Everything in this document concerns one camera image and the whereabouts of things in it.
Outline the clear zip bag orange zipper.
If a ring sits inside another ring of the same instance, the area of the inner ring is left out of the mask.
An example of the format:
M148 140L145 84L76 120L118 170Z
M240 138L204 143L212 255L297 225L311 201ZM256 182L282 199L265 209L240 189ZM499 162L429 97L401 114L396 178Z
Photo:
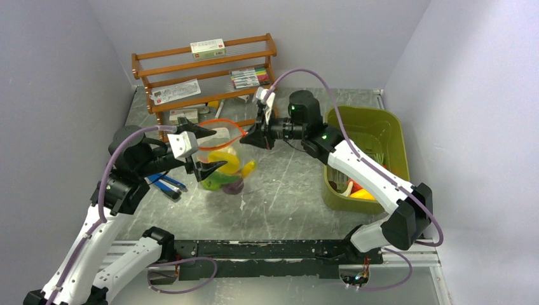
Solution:
M240 143L240 139L247 132L230 119L210 119L201 122L199 125L216 130L217 133L198 139L199 151L196 154L196 159L204 163L227 161L226 165L216 170L216 172L231 176L227 184L242 179L239 173L240 169L249 161L256 161L253 153L249 150L249 146ZM244 184L252 174L243 179Z

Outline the yellow toy banana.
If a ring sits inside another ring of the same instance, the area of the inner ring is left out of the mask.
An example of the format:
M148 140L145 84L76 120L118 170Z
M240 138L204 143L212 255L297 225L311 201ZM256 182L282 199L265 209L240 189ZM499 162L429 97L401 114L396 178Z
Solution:
M246 179L257 168L257 162L252 160L246 163L239 171L243 179Z

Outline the purple toy onion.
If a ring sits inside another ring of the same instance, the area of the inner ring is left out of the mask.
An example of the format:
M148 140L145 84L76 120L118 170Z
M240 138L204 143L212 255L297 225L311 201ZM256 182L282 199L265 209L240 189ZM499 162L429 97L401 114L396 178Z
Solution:
M230 184L223 184L221 189L224 193L230 195L240 194L243 191L245 184L243 179L239 179Z

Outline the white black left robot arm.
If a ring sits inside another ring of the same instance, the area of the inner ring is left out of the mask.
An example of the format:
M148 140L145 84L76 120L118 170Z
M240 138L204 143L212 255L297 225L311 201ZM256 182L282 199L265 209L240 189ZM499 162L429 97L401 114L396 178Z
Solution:
M25 304L110 304L148 266L178 264L174 235L152 227L133 250L109 267L100 268L118 233L149 191L148 176L184 167L188 174L203 180L222 166L220 161L204 165L193 159L198 140L214 135L214 130L187 119L177 125L155 125L153 130L168 133L171 142L150 139L149 128L135 125L114 133L108 147L110 160L80 232L56 273L43 288L29 292Z

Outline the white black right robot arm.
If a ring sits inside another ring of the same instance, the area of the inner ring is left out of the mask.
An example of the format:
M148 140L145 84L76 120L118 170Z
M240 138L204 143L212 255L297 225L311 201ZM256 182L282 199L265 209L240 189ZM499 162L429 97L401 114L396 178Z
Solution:
M319 101L310 91L290 95L286 118L273 114L274 99L274 93L264 88L254 94L257 118L240 143L272 149L276 140L298 140L306 154L360 184L387 213L384 219L351 232L343 246L345 259L358 263L368 251L389 245L399 250L411 248L432 223L432 190L424 183L415 186L394 175L346 140L339 128L325 123Z

